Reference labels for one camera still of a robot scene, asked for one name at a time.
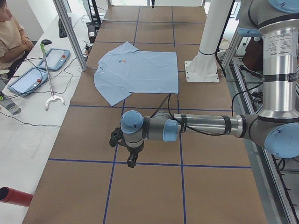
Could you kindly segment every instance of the white metal pole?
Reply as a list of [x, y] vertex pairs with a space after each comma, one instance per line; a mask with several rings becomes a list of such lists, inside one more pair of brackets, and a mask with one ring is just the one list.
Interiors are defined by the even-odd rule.
[[187, 82], [219, 82], [215, 52], [233, 0], [211, 0], [199, 52], [185, 61]]

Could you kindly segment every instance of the blue joint cap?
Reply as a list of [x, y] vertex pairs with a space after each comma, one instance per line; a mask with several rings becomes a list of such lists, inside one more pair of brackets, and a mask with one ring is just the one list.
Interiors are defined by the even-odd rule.
[[176, 141], [178, 137], [178, 122], [168, 119], [163, 128], [163, 141]]
[[269, 0], [269, 3], [283, 13], [299, 13], [299, 0]]
[[143, 116], [138, 111], [127, 111], [121, 117], [121, 130], [125, 134], [138, 132], [143, 125]]
[[299, 155], [299, 124], [290, 123], [275, 128], [265, 140], [265, 149], [280, 158]]
[[243, 37], [256, 37], [263, 36], [257, 29], [241, 28], [238, 27], [238, 33]]

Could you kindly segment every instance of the beige shirt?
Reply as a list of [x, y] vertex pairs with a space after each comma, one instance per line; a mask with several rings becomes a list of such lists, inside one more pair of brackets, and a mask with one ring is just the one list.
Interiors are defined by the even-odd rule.
[[[20, 30], [22, 29], [24, 29], [24, 27], [22, 27], [14, 17], [9, 21], [0, 22], [0, 57], [4, 56], [10, 49], [21, 45], [22, 39]], [[9, 68], [13, 62], [20, 59], [23, 55], [24, 53], [8, 63], [0, 62], [0, 70]]]

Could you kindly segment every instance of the red cylinder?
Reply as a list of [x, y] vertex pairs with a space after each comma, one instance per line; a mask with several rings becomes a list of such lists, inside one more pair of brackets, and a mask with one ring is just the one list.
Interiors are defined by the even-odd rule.
[[0, 188], [0, 202], [29, 207], [33, 195], [13, 188]]

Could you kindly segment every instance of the person's hand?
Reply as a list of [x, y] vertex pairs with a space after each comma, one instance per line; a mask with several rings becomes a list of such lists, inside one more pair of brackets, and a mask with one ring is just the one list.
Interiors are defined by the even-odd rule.
[[27, 45], [28, 49], [26, 51], [31, 51], [31, 49], [34, 47], [33, 43], [26, 37], [22, 38], [22, 44]]
[[31, 49], [28, 47], [28, 45], [25, 44], [25, 43], [22, 43], [22, 44], [20, 45], [20, 47], [21, 47], [23, 50], [25, 50], [25, 51], [30, 51], [30, 50], [31, 50]]

